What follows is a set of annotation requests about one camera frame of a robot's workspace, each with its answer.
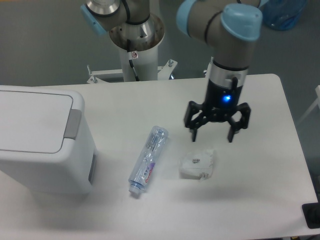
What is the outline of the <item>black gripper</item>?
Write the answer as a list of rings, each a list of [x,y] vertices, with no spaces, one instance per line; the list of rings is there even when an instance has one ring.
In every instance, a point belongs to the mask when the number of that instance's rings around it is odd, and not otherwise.
[[[208,80],[203,104],[190,101],[184,115],[184,126],[191,133],[192,142],[196,141],[198,129],[209,121],[227,122],[230,125],[227,139],[231,143],[234,135],[241,129],[247,129],[251,115],[251,108],[247,102],[238,105],[243,86],[237,78],[230,80],[230,86],[220,86]],[[240,112],[241,116],[235,121],[233,116]]]

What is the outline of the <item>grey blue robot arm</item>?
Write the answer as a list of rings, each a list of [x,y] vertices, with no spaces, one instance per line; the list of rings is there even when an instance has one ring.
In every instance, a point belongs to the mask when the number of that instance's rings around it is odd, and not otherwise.
[[[208,122],[228,122],[229,141],[248,127],[251,109],[239,98],[260,37],[262,5],[261,0],[185,0],[179,6],[178,29],[214,49],[204,102],[190,101],[184,116],[193,138]],[[80,10],[96,34],[109,34],[121,49],[126,82],[158,79],[157,57],[143,54],[161,43],[165,30],[148,0],[87,0]]]

